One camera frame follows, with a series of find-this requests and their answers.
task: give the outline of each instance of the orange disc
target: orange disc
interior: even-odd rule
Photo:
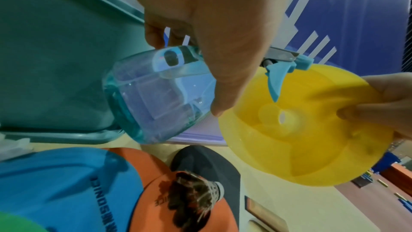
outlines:
[[[130,232],[181,232],[173,224],[173,215],[167,207],[168,190],[176,172],[165,174],[143,191],[134,210]],[[216,203],[202,232],[238,232],[235,218],[225,199]]]
[[[105,148],[112,153],[122,156],[139,173],[143,188],[146,188],[158,177],[171,173],[169,167],[155,156],[133,148]]]

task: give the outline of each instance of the teal plastic bin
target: teal plastic bin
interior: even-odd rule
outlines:
[[[0,132],[105,143],[123,131],[103,95],[113,63],[152,49],[120,0],[0,0]]]

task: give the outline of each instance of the bottle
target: bottle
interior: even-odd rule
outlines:
[[[117,61],[103,78],[116,122],[141,144],[164,142],[203,119],[215,84],[194,46],[132,55]]]

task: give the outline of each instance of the wooden block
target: wooden block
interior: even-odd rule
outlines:
[[[388,185],[385,182],[383,182],[382,180],[378,180],[378,182],[381,183],[385,188],[388,187]]]
[[[394,193],[394,195],[397,196],[397,197],[400,198],[400,199],[403,199],[403,200],[407,201],[407,199],[404,198],[404,196],[402,196],[402,195],[399,194],[399,193]]]

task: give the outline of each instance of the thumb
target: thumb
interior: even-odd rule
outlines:
[[[365,121],[370,123],[393,126],[394,112],[390,103],[358,104],[337,111],[341,119]]]

